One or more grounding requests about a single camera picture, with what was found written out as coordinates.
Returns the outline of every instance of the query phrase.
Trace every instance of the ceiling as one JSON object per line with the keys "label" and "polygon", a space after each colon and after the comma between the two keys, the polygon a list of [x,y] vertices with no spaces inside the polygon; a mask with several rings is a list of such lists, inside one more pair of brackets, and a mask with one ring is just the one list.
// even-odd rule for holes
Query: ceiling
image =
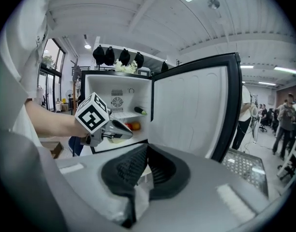
{"label": "ceiling", "polygon": [[[239,52],[246,83],[296,84],[296,76],[273,70],[296,69],[296,34],[273,0],[51,0],[51,38],[68,36],[77,54],[87,43],[113,44],[186,63]],[[161,65],[149,66],[160,71]]]}

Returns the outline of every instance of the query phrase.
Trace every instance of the fiducial marker cube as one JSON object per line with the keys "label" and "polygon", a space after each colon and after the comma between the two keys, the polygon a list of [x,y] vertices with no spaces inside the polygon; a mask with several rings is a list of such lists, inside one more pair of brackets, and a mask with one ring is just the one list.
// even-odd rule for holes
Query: fiducial marker cube
{"label": "fiducial marker cube", "polygon": [[94,134],[109,121],[107,105],[93,92],[79,105],[75,118],[90,134]]}

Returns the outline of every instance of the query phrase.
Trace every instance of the refrigerator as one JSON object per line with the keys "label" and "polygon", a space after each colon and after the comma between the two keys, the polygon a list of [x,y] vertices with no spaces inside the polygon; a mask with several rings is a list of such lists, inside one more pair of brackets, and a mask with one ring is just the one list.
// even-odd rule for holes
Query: refrigerator
{"label": "refrigerator", "polygon": [[[112,109],[112,119],[139,122],[129,140],[104,138],[84,146],[81,156],[137,143],[174,148],[221,161],[230,146],[241,105],[238,53],[195,60],[154,76],[82,71],[81,100],[96,92]],[[141,107],[142,115],[134,111]]]}

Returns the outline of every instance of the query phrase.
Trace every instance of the white sleeve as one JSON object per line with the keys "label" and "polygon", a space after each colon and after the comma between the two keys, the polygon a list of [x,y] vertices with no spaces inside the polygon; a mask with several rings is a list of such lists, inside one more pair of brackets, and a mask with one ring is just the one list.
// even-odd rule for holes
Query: white sleeve
{"label": "white sleeve", "polygon": [[243,104],[251,102],[250,92],[248,91],[248,89],[245,86],[243,86],[243,89],[242,89],[241,100],[242,100]]}
{"label": "white sleeve", "polygon": [[0,34],[0,58],[29,98],[36,97],[37,75],[46,42],[49,1],[21,1]]}

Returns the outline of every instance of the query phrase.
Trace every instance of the refrigerator door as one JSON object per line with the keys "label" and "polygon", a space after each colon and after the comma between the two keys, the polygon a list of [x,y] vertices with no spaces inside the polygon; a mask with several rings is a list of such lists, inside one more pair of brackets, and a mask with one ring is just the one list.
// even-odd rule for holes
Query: refrigerator door
{"label": "refrigerator door", "polygon": [[222,161],[235,134],[241,90],[238,53],[154,76],[148,142]]}

